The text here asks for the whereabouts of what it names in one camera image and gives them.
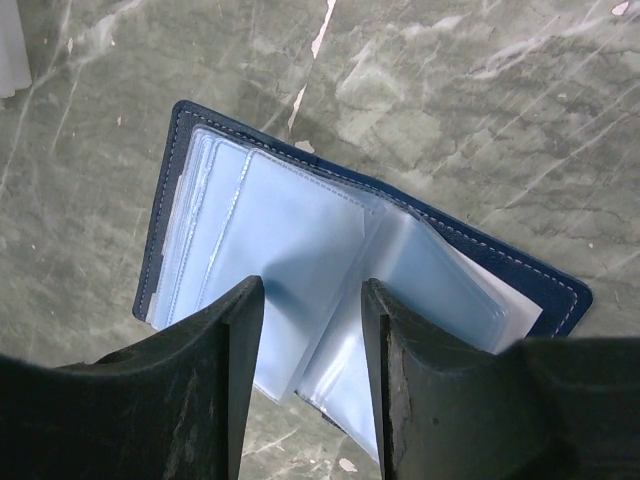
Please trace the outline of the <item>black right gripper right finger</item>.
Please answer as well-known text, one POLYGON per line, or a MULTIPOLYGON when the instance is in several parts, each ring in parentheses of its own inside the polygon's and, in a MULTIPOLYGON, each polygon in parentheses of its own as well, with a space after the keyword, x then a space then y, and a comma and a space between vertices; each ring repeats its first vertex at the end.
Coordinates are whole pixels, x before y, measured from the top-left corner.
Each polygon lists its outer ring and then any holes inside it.
POLYGON ((528 338, 479 350, 361 288, 385 479, 635 479, 639 342, 528 338))

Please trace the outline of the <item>blue leather card holder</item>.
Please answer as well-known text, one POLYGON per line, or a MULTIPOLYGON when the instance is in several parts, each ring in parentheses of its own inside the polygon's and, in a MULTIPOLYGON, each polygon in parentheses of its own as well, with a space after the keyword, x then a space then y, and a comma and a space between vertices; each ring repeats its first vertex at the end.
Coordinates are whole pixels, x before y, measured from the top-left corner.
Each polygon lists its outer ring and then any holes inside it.
POLYGON ((301 397, 370 455, 365 280, 491 353, 565 337, 593 302, 578 279, 380 180, 179 101, 134 316, 167 328, 250 275, 265 289, 255 387, 301 397))

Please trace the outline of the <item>white plastic card tray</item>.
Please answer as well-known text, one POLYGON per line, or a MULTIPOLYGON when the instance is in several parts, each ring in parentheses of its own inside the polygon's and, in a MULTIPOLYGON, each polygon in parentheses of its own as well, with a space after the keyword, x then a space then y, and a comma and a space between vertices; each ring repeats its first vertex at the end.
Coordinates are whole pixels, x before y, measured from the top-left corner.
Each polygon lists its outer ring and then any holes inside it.
POLYGON ((28 88, 32 76, 16 0, 1 0, 0 24, 0 94, 4 99, 28 88))

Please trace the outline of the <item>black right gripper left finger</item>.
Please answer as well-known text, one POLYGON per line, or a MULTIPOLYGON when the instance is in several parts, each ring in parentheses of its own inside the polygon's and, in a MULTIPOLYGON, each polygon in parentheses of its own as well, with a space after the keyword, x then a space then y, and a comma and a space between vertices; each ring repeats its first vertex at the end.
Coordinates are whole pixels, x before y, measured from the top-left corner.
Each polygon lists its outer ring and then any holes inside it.
POLYGON ((92 363, 1 360, 5 479, 234 479, 264 315, 250 276, 92 363))

